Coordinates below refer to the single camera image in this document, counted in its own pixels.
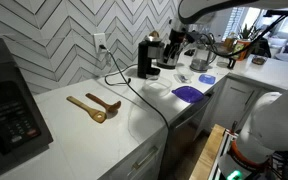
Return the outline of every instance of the coffee maker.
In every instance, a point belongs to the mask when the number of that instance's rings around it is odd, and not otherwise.
[[[152,67],[152,59],[163,59],[164,43],[161,41],[158,37],[146,36],[138,44],[138,77],[147,79],[160,74],[160,69]]]

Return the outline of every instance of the purple plate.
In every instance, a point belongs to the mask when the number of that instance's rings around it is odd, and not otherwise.
[[[178,98],[182,99],[188,103],[196,103],[203,99],[204,94],[191,87],[191,86],[182,86],[175,90],[172,90],[172,93],[175,94]]]

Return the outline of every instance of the cabinet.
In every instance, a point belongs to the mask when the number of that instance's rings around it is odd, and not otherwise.
[[[99,179],[157,179],[166,138],[164,127]]]
[[[207,118],[205,129],[208,132],[211,132],[214,124],[230,129],[234,121],[237,121],[238,128],[241,128],[260,92],[259,87],[230,78],[226,78],[222,87],[212,109],[203,117]]]

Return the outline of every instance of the wooden utensil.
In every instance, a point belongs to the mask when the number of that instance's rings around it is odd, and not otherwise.
[[[121,101],[118,101],[117,103],[113,104],[113,105],[109,105],[106,104],[104,101],[102,101],[100,98],[94,96],[91,93],[87,93],[85,95],[86,97],[90,98],[91,100],[93,100],[94,102],[98,103],[99,105],[103,106],[107,112],[115,112],[118,110],[118,108],[121,107]]]
[[[90,108],[89,106],[85,105],[81,101],[75,99],[73,96],[68,96],[66,98],[71,103],[75,104],[76,106],[84,109],[92,119],[94,119],[98,123],[103,123],[106,119],[106,114],[102,111],[99,111],[97,109]]]

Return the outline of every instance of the wall outlet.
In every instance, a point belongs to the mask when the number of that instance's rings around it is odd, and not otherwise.
[[[95,49],[97,53],[106,52],[106,50],[102,50],[99,46],[102,44],[106,47],[106,39],[104,33],[97,33],[94,34],[94,42],[95,42]]]

